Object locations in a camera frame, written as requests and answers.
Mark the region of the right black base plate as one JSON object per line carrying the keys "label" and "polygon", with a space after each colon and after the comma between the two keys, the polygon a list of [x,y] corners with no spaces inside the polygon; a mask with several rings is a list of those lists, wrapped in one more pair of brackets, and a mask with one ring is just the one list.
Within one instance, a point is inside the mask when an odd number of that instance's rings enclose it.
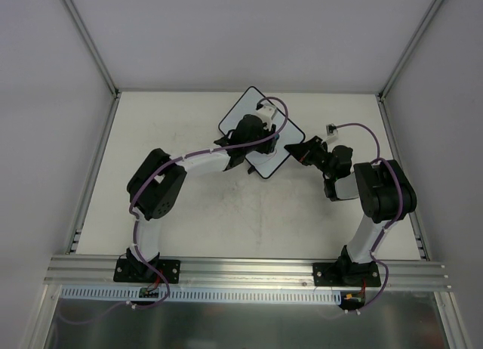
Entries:
{"label": "right black base plate", "polygon": [[376,288],[381,286],[380,273],[375,262],[350,264],[340,268],[335,262],[312,264],[312,276],[317,287],[362,287]]}

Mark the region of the aluminium front rail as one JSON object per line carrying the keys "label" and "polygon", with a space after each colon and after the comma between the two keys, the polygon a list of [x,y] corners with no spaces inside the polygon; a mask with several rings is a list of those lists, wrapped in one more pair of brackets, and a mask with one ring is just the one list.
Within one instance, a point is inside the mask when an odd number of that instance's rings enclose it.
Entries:
{"label": "aluminium front rail", "polygon": [[[54,255],[44,284],[112,285],[116,255]],[[223,289],[313,289],[306,259],[180,258],[179,285]],[[451,278],[437,261],[387,261],[389,291],[450,292]]]}

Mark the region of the right aluminium frame post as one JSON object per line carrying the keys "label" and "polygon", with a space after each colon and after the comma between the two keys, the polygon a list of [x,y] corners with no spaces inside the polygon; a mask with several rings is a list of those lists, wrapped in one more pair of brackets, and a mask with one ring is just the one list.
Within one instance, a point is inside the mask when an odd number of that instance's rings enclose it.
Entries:
{"label": "right aluminium frame post", "polygon": [[430,27],[431,23],[433,22],[434,18],[436,17],[437,13],[440,11],[444,3],[445,3],[445,0],[432,0],[430,2],[424,15],[422,16],[419,23],[417,24],[416,29],[411,35],[408,43],[403,49],[401,56],[397,60],[396,65],[392,69],[392,72],[389,74],[389,77],[386,80],[385,84],[383,85],[382,89],[378,93],[377,96],[379,100],[384,101],[387,98],[390,91],[398,81],[399,76],[401,75],[403,69],[407,65],[411,56],[416,51],[416,48],[419,45],[420,40],[425,35],[426,31]]}

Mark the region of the left aluminium frame post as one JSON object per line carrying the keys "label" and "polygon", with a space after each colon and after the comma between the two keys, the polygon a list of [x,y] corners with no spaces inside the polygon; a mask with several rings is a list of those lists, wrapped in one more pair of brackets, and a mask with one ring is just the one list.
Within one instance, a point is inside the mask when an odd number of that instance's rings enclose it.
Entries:
{"label": "left aluminium frame post", "polygon": [[66,9],[70,19],[73,22],[74,27],[76,28],[82,43],[87,48],[87,51],[94,62],[99,74],[102,77],[103,82],[105,83],[109,93],[113,97],[117,97],[119,93],[119,89],[114,82],[111,73],[109,72],[95,42],[92,38],[82,15],[80,14],[75,1],[74,0],[61,0],[64,8]]}

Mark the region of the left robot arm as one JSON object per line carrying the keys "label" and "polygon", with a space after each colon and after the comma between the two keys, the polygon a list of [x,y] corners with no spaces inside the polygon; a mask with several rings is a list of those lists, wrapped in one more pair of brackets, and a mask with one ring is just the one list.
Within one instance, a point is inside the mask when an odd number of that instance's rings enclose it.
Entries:
{"label": "left robot arm", "polygon": [[150,221],[164,217],[174,207],[187,178],[228,171],[252,152],[272,153],[285,124],[277,128],[270,119],[247,114],[210,148],[175,159],[160,148],[152,150],[127,185],[134,230],[122,273],[139,283],[161,279],[159,231]]}

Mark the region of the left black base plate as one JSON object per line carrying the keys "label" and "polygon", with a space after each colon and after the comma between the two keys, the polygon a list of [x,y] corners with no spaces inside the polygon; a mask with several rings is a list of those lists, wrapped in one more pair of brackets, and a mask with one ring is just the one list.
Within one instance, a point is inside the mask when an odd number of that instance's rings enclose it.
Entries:
{"label": "left black base plate", "polygon": [[[169,284],[178,284],[181,261],[155,258],[150,264],[161,273]],[[136,258],[121,257],[117,260],[113,281],[116,283],[154,283],[158,274]]]}

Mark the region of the small black-framed whiteboard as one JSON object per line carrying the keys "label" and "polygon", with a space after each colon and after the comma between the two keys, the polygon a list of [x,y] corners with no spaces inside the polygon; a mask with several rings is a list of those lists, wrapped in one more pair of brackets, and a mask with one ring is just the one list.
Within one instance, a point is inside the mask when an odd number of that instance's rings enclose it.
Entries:
{"label": "small black-framed whiteboard", "polygon": [[[244,115],[253,114],[256,104],[264,97],[263,93],[256,87],[249,87],[237,100],[229,112],[220,120],[218,130],[226,135],[234,129]],[[286,145],[299,144],[304,142],[305,133],[288,119],[284,129],[279,134],[275,149],[270,154],[252,152],[246,155],[245,160],[250,164],[251,171],[255,171],[263,179],[269,179],[290,157],[285,149]]]}

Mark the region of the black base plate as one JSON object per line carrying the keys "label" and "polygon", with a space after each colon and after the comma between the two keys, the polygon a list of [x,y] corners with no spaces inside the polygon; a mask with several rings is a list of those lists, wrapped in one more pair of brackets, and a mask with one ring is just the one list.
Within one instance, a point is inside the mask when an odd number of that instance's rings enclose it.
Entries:
{"label": "black base plate", "polygon": [[312,264],[312,276],[317,287],[362,287],[376,288],[381,286],[380,273],[375,262],[350,264],[340,268],[335,262]]}
{"label": "black base plate", "polygon": [[[181,261],[155,258],[150,264],[161,273],[169,284],[178,284]],[[158,274],[136,258],[121,257],[117,260],[113,281],[116,283],[154,283]]]}

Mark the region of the aluminium frame post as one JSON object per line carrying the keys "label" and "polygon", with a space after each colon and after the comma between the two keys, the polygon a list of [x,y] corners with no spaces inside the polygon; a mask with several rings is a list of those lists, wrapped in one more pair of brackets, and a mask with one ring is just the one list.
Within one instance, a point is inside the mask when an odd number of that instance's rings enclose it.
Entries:
{"label": "aluminium frame post", "polygon": [[87,48],[87,51],[94,62],[99,74],[102,77],[103,82],[105,83],[109,93],[113,97],[117,97],[119,93],[119,89],[114,82],[111,73],[109,72],[95,42],[92,38],[82,15],[80,14],[75,1],[74,0],[61,0],[64,8],[66,9],[70,19],[73,22],[74,27],[76,28],[82,43]]}
{"label": "aluminium frame post", "polygon": [[383,85],[382,89],[378,93],[377,96],[379,100],[384,101],[387,98],[390,91],[398,81],[399,76],[401,75],[403,69],[407,65],[411,56],[416,51],[416,48],[419,45],[420,40],[425,35],[426,31],[430,27],[431,23],[433,22],[434,18],[436,17],[437,13],[440,11],[444,3],[445,3],[445,0],[432,0],[430,2],[424,15],[422,16],[419,23],[417,24],[416,29],[411,35],[408,43],[403,49],[401,56],[397,60],[396,65],[392,69],[392,72],[389,74],[389,77],[386,80],[385,84]]}

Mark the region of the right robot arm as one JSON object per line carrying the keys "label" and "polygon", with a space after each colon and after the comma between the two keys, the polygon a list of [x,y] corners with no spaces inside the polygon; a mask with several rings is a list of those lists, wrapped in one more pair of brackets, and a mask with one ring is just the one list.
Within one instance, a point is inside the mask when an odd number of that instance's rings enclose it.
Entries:
{"label": "right robot arm", "polygon": [[354,237],[333,263],[312,265],[317,287],[379,287],[375,254],[386,233],[413,212],[417,196],[395,160],[352,163],[353,149],[337,145],[332,150],[320,137],[288,144],[285,149],[304,166],[322,172],[324,192],[332,202],[358,199],[363,216]]}

